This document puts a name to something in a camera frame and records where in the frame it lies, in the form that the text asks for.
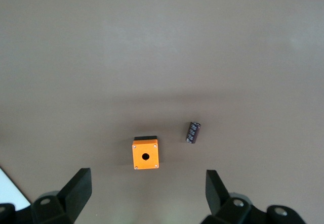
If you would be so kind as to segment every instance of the screw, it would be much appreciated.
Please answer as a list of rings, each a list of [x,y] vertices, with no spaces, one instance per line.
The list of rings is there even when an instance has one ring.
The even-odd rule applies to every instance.
[[[46,204],[48,204],[48,203],[50,203],[50,199],[49,198],[47,198],[47,199],[43,199],[41,202],[40,202],[40,204],[41,205],[46,205]]]
[[[241,200],[234,200],[233,201],[234,205],[236,205],[237,207],[243,207],[244,203]]]
[[[278,215],[283,215],[283,216],[287,216],[287,215],[288,215],[288,213],[287,213],[284,209],[282,209],[282,208],[280,208],[280,207],[276,207],[276,208],[274,209],[274,211],[275,211],[275,213],[277,213]]]

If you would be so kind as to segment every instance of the electrolytic capacitor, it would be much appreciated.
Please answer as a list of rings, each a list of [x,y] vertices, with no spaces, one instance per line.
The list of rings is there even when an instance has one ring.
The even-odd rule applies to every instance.
[[[186,141],[189,143],[194,144],[197,140],[198,133],[200,131],[201,124],[197,122],[191,122],[187,134],[187,139]]]

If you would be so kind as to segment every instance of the black hole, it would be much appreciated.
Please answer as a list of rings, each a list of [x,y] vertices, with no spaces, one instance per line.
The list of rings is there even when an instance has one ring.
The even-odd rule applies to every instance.
[[[147,159],[150,158],[150,155],[148,155],[147,153],[144,153],[144,154],[142,155],[142,158],[146,161]]]

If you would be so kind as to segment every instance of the black capacitor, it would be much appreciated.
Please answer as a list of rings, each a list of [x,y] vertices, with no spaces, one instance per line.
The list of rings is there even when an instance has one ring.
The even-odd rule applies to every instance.
[[[201,124],[197,122],[191,122],[187,134],[187,139],[186,141],[189,143],[194,144],[197,140],[198,133],[200,131]]]

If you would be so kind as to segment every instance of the orange front panel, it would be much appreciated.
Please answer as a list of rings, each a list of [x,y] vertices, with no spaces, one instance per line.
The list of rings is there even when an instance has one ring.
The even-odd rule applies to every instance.
[[[158,168],[157,140],[133,141],[134,169]]]

